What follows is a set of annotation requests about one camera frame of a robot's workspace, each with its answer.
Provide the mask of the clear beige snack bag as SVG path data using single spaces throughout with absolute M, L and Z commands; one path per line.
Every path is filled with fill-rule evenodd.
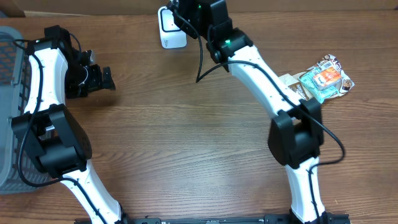
M 279 80 L 304 100 L 314 98 L 321 104 L 347 94 L 355 86 L 339 60 L 331 54 L 325 55 L 310 68 L 295 75 L 286 73 Z

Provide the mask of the teal wet wipes pack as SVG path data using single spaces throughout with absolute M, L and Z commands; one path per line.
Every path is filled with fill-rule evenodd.
M 322 104 L 326 99 L 338 95 L 338 89 L 332 85 L 324 90 L 319 90 L 313 81 L 313 77 L 320 72 L 320 68 L 314 68 L 301 75 L 298 79 L 302 85 L 317 99 L 317 101 Z

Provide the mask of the orange tissue pack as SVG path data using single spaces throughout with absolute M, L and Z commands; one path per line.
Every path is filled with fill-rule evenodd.
M 326 68 L 313 76 L 312 82 L 319 90 L 329 88 L 341 81 L 341 73 L 334 67 Z

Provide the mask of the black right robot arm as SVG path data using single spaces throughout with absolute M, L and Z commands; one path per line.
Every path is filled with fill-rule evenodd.
M 184 33 L 207 41 L 217 66 L 240 80 L 267 111 L 268 148 L 287 171 L 291 220 L 325 223 L 317 176 L 324 142 L 320 104 L 304 100 L 279 80 L 249 36 L 233 26 L 225 1 L 170 1 L 167 8 Z

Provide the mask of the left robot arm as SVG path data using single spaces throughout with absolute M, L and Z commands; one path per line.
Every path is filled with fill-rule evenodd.
M 17 39 L 31 66 L 30 95 L 24 113 L 11 122 L 21 142 L 17 172 L 21 181 L 40 188 L 61 183 L 81 203 L 90 223 L 127 223 L 120 203 L 98 177 L 88 135 L 67 109 L 67 99 L 99 90 L 115 90 L 111 69 L 95 64 L 93 51 L 74 48 L 75 36 L 60 26 L 44 37 Z

